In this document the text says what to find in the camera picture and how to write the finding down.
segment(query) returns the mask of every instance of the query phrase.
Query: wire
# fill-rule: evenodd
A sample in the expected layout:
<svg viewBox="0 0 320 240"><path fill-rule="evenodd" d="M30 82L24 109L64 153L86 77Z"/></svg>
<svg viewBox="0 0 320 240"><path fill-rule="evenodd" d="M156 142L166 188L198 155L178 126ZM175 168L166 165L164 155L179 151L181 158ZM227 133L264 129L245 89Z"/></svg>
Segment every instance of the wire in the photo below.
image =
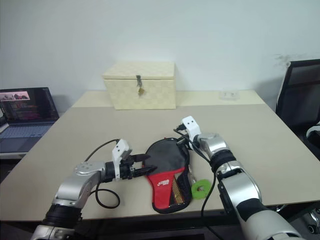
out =
<svg viewBox="0 0 320 240"><path fill-rule="evenodd" d="M110 140L110 141L105 142L104 144L101 144L101 145L98 146L95 150L93 150L93 152L90 153L90 155L87 156L84 161L85 161L85 162L88 161L88 160L92 157L92 155L95 154L96 151L98 151L98 150L99 150L100 148L102 148L103 146L105 146L105 145L107 145L107 144L110 144L110 143L112 143L112 142L118 143L119 141L120 141L120 139L112 139L112 140Z"/></svg>
<svg viewBox="0 0 320 240"><path fill-rule="evenodd" d="M120 197L119 197L119 195L118 195L116 192L114 192L114 191L112 191L112 190L110 190L110 189L106 189L106 188L101 188L101 189L99 189L100 183L101 183L101 182L99 182L99 183L96 185L96 188L95 188L94 191L90 192L89 196L90 196L91 194L95 193L95 200L97 201L97 203L98 203L101 207L103 207L103 208L105 208L105 209L115 209L115 208L117 208L117 207L120 205ZM99 200L99 196L98 196L98 192L99 192L99 191L106 191L106 192L112 193L112 194L116 197L116 199L118 200L118 203L117 203L116 205L114 205L114 206L104 205L104 204Z"/></svg>
<svg viewBox="0 0 320 240"><path fill-rule="evenodd" d="M173 129L173 131L179 135L181 135L185 140L187 140L193 147L193 150L204 160L206 160L210 164L210 160L200 151L200 149L188 138L186 137L183 133L179 132L176 129Z"/></svg>
<svg viewBox="0 0 320 240"><path fill-rule="evenodd" d="M204 210L205 210L205 207L206 207L206 203L207 203L208 199L210 198L210 195L211 195L211 193L212 193L212 191L214 190L215 185L216 185L216 179L217 179L217 177L216 177L216 174L213 174L213 175L214 175L214 177L213 177L212 186L211 186L210 191L209 191L208 195L206 196L206 198L205 198L205 200L204 200L204 202L203 202L203 204L202 204L202 208L201 208L201 219L202 219L204 225L206 226L206 228L207 228L210 232L212 232L218 239L224 240L223 237L221 237L215 230L212 229L212 227L210 227L210 226L206 223L205 216L204 216Z"/></svg>
<svg viewBox="0 0 320 240"><path fill-rule="evenodd" d="M188 138L186 137L183 133L179 132L178 130L176 129L173 129L173 131L179 135L181 135L184 139L186 139L189 143L191 143L191 145L193 146L193 150L200 156L202 157L204 160L206 160L209 164L210 164L210 160L200 151L200 149ZM216 185L216 174L213 173L213 183L212 183L212 186L210 188L210 191L208 193L208 195L206 196L204 202L203 202L203 205L202 205L202 208L201 208L201 219L204 223L204 225L206 226L206 228L212 232L219 240L224 240L215 230L213 230L205 221L205 217L204 217L204 210L205 210L205 207L206 207L206 203L208 201L208 199L210 198L210 195L211 193L213 192L214 188L215 188L215 185Z"/></svg>
<svg viewBox="0 0 320 240"><path fill-rule="evenodd" d="M93 152L90 153L89 156L87 156L87 158L86 158L84 161L87 162L87 161L92 157L92 155L95 154L96 151L98 151L98 150L99 150L100 148L102 148L103 146L105 146L105 145L107 145L107 144L110 144L110 143L112 143L112 142L118 143L119 141L120 141L120 139L112 139L112 140L110 140L110 141L105 142L104 144L101 144L101 145L98 146L95 150L93 150ZM101 207L103 207L103 208L105 208L105 209L115 209L116 207L118 207L118 206L120 205L120 197L119 197L119 195L118 195L116 192L114 192L114 191L112 191L112 190L110 190L110 189L107 189L107 188L99 189L100 184L101 184L101 181L96 185L95 190L93 190L92 192L90 192L89 196L90 196L91 194L95 193L95 200L96 200L96 202L97 202ZM106 191L106 192L112 193L112 194L117 198L118 203L117 203L116 205L114 205L114 206L104 205L104 204L99 200L99 196L98 196L98 192L99 192L99 191Z"/></svg>

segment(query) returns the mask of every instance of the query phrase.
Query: green keychain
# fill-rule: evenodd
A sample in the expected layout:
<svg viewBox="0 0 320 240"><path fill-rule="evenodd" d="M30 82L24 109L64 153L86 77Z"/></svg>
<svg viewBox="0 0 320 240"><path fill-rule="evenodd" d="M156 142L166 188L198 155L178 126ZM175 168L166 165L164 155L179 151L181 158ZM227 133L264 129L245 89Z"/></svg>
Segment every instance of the green keychain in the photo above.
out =
<svg viewBox="0 0 320 240"><path fill-rule="evenodd" d="M196 178L192 174L192 170L190 165L189 167L189 176L191 178L192 186L191 186L191 193L194 199L204 199L209 194L211 188L211 182L207 179L202 179L196 181Z"/></svg>

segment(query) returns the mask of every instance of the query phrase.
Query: floor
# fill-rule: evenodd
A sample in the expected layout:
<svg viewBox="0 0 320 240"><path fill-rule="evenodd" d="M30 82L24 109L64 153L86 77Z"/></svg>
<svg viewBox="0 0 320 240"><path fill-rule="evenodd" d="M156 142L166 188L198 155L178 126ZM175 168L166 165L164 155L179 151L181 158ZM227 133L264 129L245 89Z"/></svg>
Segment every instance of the floor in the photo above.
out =
<svg viewBox="0 0 320 240"><path fill-rule="evenodd" d="M0 164L1 182L10 174L10 171L15 167L15 164ZM298 230L298 232L306 240L320 240L320 234L311 234L307 228L304 218L298 218L291 222L291 225ZM245 240L240 226L216 226L214 227L224 239L226 240ZM155 238L163 238L166 240L187 239L186 235L192 235L192 239L217 240L217 238L206 228L196 228L187 230L165 231L165 232L148 232L135 234L118 234L116 236L108 236L108 240L149 240ZM0 239L1 240L29 240L32 233L22 229L13 227L6 223L0 223Z"/></svg>

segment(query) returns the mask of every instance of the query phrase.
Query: chair backrest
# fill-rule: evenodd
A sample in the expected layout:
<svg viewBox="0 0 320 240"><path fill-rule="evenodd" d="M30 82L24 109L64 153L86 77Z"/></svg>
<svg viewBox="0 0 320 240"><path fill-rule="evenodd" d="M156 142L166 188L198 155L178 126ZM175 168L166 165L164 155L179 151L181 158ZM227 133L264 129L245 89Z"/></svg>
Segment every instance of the chair backrest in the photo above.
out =
<svg viewBox="0 0 320 240"><path fill-rule="evenodd" d="M291 129L307 129L320 121L320 59L290 63L275 112Z"/></svg>

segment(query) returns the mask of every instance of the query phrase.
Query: laptop keyboard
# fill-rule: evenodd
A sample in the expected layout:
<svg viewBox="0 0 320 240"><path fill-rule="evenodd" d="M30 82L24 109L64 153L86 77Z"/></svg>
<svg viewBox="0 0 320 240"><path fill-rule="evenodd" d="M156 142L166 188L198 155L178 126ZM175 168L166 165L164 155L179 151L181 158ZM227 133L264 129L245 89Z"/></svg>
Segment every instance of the laptop keyboard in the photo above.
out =
<svg viewBox="0 0 320 240"><path fill-rule="evenodd" d="M39 138L42 137L52 125L38 126L9 126L0 134L0 138Z"/></svg>

